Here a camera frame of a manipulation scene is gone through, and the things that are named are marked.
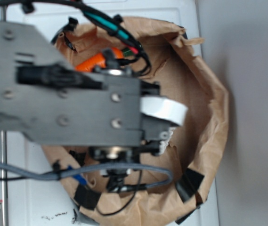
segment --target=bolt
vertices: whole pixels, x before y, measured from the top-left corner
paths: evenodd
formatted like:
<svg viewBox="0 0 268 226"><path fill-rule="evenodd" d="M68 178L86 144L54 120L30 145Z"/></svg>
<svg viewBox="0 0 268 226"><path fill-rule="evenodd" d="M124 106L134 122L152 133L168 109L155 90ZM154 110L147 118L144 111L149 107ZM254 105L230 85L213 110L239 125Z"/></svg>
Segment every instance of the bolt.
<svg viewBox="0 0 268 226"><path fill-rule="evenodd" d="M13 98L13 92L11 89L6 89L4 92L3 92L3 97L5 99L12 99Z"/></svg>
<svg viewBox="0 0 268 226"><path fill-rule="evenodd" d="M114 102L120 102L121 101L121 95L119 95L118 93L113 93L111 95L111 99L114 101Z"/></svg>
<svg viewBox="0 0 268 226"><path fill-rule="evenodd" d="M61 98L68 97L68 91L66 89L60 89L57 93L58 93L58 96L60 96Z"/></svg>
<svg viewBox="0 0 268 226"><path fill-rule="evenodd" d="M6 29L3 33L3 37L7 40L13 40L15 36L12 30Z"/></svg>
<svg viewBox="0 0 268 226"><path fill-rule="evenodd" d="M121 128L121 125L122 125L122 121L121 121L121 119L118 119L118 118L117 119L113 119L111 121L111 125L115 129L120 129Z"/></svg>
<svg viewBox="0 0 268 226"><path fill-rule="evenodd" d="M60 125L60 126L68 126L70 121L69 121L69 118L68 116L66 115L60 115L58 116L57 118L57 123Z"/></svg>
<svg viewBox="0 0 268 226"><path fill-rule="evenodd" d="M166 140L168 138L168 136L169 136L169 132L167 132L167 131L163 131L159 135L160 139L162 139L162 140Z"/></svg>

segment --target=orange object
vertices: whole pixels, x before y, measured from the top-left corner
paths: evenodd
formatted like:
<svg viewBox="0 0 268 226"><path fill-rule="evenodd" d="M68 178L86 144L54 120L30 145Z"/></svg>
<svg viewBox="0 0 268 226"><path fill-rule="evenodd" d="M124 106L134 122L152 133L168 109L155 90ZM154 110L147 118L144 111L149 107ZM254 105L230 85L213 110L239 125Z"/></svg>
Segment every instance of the orange object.
<svg viewBox="0 0 268 226"><path fill-rule="evenodd" d="M111 50L114 52L116 59L123 58L123 52L120 49L113 47L111 48ZM102 68L106 67L106 59L104 58L102 53L97 53L90 59L77 65L75 69L79 72L91 72L96 65L99 65Z"/></svg>

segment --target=gray wall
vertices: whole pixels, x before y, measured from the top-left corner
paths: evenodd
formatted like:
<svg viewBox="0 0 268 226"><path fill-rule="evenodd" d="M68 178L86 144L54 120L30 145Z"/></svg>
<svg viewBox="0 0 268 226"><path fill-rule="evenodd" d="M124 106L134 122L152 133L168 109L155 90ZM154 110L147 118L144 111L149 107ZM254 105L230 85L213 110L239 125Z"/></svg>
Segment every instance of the gray wall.
<svg viewBox="0 0 268 226"><path fill-rule="evenodd" d="M268 0L198 0L203 57L231 93L221 226L268 225Z"/></svg>

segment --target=paper bag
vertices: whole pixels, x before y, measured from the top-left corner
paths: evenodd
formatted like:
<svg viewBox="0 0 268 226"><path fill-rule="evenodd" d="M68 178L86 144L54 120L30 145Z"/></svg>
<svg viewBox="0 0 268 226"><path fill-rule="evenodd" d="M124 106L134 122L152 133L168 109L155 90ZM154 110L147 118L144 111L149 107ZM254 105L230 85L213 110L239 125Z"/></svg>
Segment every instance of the paper bag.
<svg viewBox="0 0 268 226"><path fill-rule="evenodd" d="M164 226L175 221L207 199L221 161L228 131L228 92L200 56L194 56L192 45L203 39L186 39L185 29L175 24L138 17L125 17L122 25L140 41L150 57L151 72L144 76L147 82L158 81L161 95L188 107L185 124L176 128L163 155L141 155L141 163L171 170L174 183L139 191L133 202L122 212L103 217L96 210L80 207L80 212L104 226ZM71 42L74 50L66 45ZM93 24L78 25L74 32L59 35L56 47L76 66L107 47L124 48L116 38ZM132 65L134 70L144 66L143 61ZM66 168L80 167L69 154L70 150L85 152L85 147L44 146L49 163L59 160ZM86 156L85 165L97 164ZM99 172L84 175L95 191L104 191L107 179ZM201 178L198 185L195 179ZM164 175L144 172L142 183L165 179ZM126 183L136 184L138 173L133 172ZM71 198L78 196L78 182L73 178L61 180ZM102 193L97 207L104 213L121 208L131 194Z"/></svg>

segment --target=gray cable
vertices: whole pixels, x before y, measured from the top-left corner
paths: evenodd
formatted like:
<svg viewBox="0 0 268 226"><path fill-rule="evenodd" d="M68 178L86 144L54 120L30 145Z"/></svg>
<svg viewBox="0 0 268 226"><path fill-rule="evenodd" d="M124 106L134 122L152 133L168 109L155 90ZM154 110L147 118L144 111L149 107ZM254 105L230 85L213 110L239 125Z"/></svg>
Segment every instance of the gray cable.
<svg viewBox="0 0 268 226"><path fill-rule="evenodd" d="M46 173L46 174L37 174L37 173L32 173L27 170L21 169L16 166L8 165L5 163L0 162L0 169L6 170L15 174L18 174L20 176L23 176L25 178L31 178L31 179L36 179L36 180L44 180L44 181L50 181L50 180L59 180L62 178L67 178L67 177L72 177L81 173L89 173L93 171L98 171L98 170L127 170L127 169L134 169L134 170L151 170L151 171L156 171L158 173L166 174L168 178L164 181L159 181L155 182L152 184L147 184L146 188L152 188L156 186L162 186L165 184L168 184L172 181L173 179L173 174L171 171L161 168L161 167L155 167L155 166L149 166L149 165L143 165L139 163L121 163L121 162L116 162L116 163L103 163L103 164L98 164L98 165L91 165L91 166L84 166L78 169L70 169L66 171L61 171L59 173Z"/></svg>

